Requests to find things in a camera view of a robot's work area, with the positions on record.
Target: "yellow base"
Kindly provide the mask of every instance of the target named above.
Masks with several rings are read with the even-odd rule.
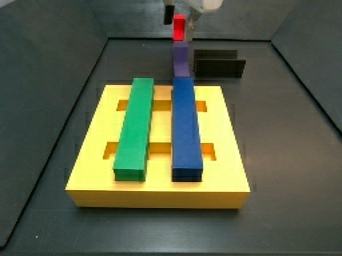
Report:
[[[219,86],[195,87],[203,181],[171,181],[172,86],[155,86],[146,182],[115,181],[112,164],[130,90],[131,86],[122,85],[104,88],[65,188],[76,205],[240,208],[250,187]]]

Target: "rectangular slot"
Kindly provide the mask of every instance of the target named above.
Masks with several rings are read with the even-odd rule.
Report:
[[[154,111],[171,111],[171,100],[154,100]],[[119,100],[116,111],[126,111],[128,100]],[[207,103],[204,100],[196,100],[196,111],[207,112]]]
[[[119,142],[107,142],[103,153],[103,159],[108,160],[116,154]],[[202,157],[204,161],[216,161],[214,143],[202,143]],[[152,142],[150,143],[148,160],[171,159],[171,143]]]
[[[108,160],[111,157],[115,156],[117,150],[119,142],[107,142],[105,149],[103,153],[103,159]]]
[[[214,143],[202,143],[202,156],[204,161],[216,161]]]
[[[150,143],[148,160],[170,159],[171,143],[152,142]]]

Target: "gray wall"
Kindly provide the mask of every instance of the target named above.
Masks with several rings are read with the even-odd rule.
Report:
[[[105,42],[83,0],[0,9],[0,247]]]
[[[342,130],[342,1],[306,0],[272,43]]]
[[[0,0],[0,7],[5,6],[7,4],[9,4],[13,1],[15,0]]]
[[[163,0],[85,0],[109,37],[170,38],[163,25]],[[195,38],[271,40],[302,0],[224,0],[222,9],[202,16]],[[176,13],[188,7],[176,0]]]

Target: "purple block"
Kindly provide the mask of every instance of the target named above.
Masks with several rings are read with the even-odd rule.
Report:
[[[175,77],[190,77],[188,43],[174,42],[174,73]]]

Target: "red block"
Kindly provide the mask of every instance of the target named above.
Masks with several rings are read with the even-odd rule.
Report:
[[[174,15],[174,41],[184,40],[186,15]]]

